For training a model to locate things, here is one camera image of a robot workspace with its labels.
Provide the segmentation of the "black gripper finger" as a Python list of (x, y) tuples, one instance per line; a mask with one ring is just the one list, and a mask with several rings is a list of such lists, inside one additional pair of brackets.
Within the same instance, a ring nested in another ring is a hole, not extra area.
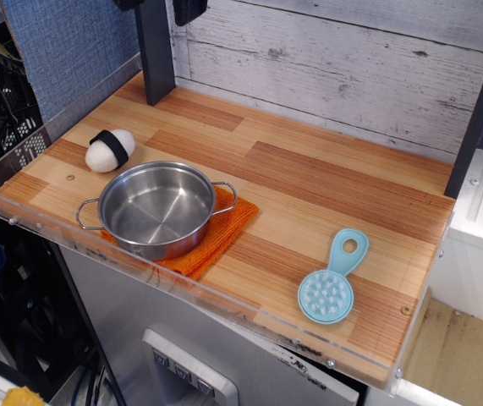
[(121, 11), (129, 11), (140, 5), (140, 0), (113, 0)]
[(207, 0), (173, 0), (174, 20), (185, 26), (207, 10)]

